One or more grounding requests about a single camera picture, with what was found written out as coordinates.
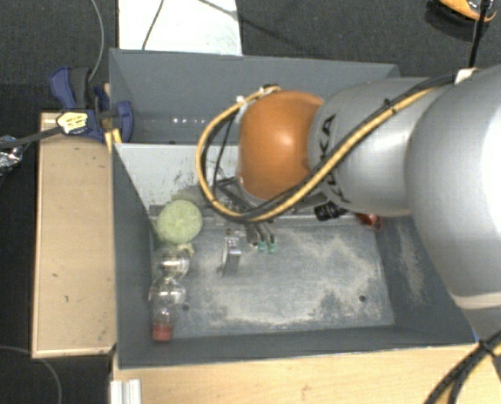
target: blue clamp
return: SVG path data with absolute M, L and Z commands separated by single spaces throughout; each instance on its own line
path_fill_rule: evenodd
M 79 136 L 86 136 L 98 142 L 104 142 L 106 130 L 102 127 L 103 120 L 111 119 L 112 127 L 117 127 L 119 121 L 121 139 L 128 142 L 134 127 L 134 115 L 131 103 L 118 102 L 115 109 L 110 110 L 109 97 L 101 87 L 95 87 L 97 108 L 90 109 L 86 99 L 88 91 L 88 72 L 86 67 L 70 68 L 63 66 L 50 75 L 51 92 L 63 106 L 64 111 L 80 110 L 88 116 L 88 128 Z

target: metal bracket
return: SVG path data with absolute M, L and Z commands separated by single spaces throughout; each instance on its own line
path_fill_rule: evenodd
M 141 380 L 110 381 L 109 404 L 141 404 Z
M 222 252 L 222 265 L 216 272 L 221 276 L 236 275 L 239 260 L 243 252 L 240 248 L 241 237 L 228 235 L 224 238 L 224 250 Z

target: yellow cable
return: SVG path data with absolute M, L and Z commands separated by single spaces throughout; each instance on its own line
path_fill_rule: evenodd
M 395 113 L 401 111 L 404 108 L 407 108 L 410 104 L 415 102 L 417 99 L 421 98 L 425 94 L 429 93 L 433 88 L 427 88 L 425 90 L 422 90 L 418 93 L 415 93 L 404 100 L 401 100 L 394 106 L 392 106 L 390 109 L 387 109 L 386 111 L 382 112 L 381 114 L 377 115 L 372 121 L 369 121 L 365 125 L 363 125 L 357 132 L 355 132 L 343 145 L 342 147 L 336 151 L 324 164 L 323 166 L 316 172 L 316 174 L 310 178 L 299 190 L 297 190 L 290 198 L 286 199 L 284 202 L 273 208 L 272 210 L 263 213 L 262 215 L 258 215 L 252 219 L 249 219 L 250 221 L 265 221 L 268 220 L 272 217 L 277 216 L 278 214 L 282 214 L 295 206 L 302 198 L 304 198 L 307 194 L 309 194 L 312 190 L 314 190 L 317 185 L 324 179 L 328 173 L 330 173 L 333 168 L 339 163 L 340 160 L 342 160 L 350 151 L 353 149 L 353 147 L 357 144 L 357 142 L 363 138 L 364 136 L 367 136 L 370 134 L 374 129 L 379 127 L 381 124 L 383 124 L 385 121 L 387 121 L 389 118 L 391 118 Z M 250 96 L 246 97 L 244 99 L 243 103 L 249 103 L 252 100 L 255 100 L 256 98 L 260 98 L 263 96 L 263 93 L 261 92 L 256 92 L 254 94 L 251 94 Z M 229 117 L 233 112 L 239 110 L 242 106 L 243 103 L 235 104 L 231 108 L 225 110 L 223 113 L 219 114 L 217 117 L 215 117 L 205 128 L 204 132 L 202 133 L 200 140 L 198 141 L 198 146 L 196 149 L 196 168 L 198 170 L 198 181 L 200 184 L 201 189 L 204 192 L 205 197 L 209 202 L 211 202 L 211 205 L 218 211 L 220 211 L 224 215 L 228 215 L 230 217 L 241 217 L 243 216 L 242 213 L 230 210 L 226 206 L 220 203 L 220 201 L 215 197 L 215 195 L 211 192 L 209 185 L 207 184 L 205 175 L 203 174 L 201 170 L 201 152 L 203 149 L 203 146 L 213 131 L 213 129 L 221 123 L 223 120 L 225 120 L 227 117 Z

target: gray bin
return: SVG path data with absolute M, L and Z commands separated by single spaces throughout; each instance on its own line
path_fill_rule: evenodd
M 248 248 L 237 275 L 225 278 L 215 268 L 230 224 L 206 218 L 181 279 L 189 310 L 179 313 L 171 343 L 152 340 L 150 219 L 156 206 L 195 184 L 192 144 L 202 125 L 264 83 L 326 98 L 391 75 L 392 65 L 110 52 L 112 99 L 130 100 L 136 113 L 131 143 L 113 155 L 121 368 L 473 342 L 411 219 L 385 220 L 374 232 L 349 215 L 326 224 L 279 220 L 277 253 Z

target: black floor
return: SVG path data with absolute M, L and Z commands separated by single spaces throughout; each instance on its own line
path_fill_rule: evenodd
M 237 0 L 243 52 L 396 63 L 403 76 L 465 66 L 472 30 L 427 9 L 428 0 Z M 116 0 L 97 0 L 108 46 L 117 44 Z M 482 37 L 477 64 L 501 63 L 501 0 Z M 0 136 L 26 136 L 53 108 L 48 75 L 59 66 L 92 66 L 99 31 L 87 0 L 0 0 Z M 96 83 L 108 79 L 107 59 Z M 0 189 L 0 345 L 28 348 L 35 251 L 35 159 Z M 65 403 L 107 399 L 108 359 L 58 359 Z M 56 402 L 40 363 L 0 349 L 0 403 Z

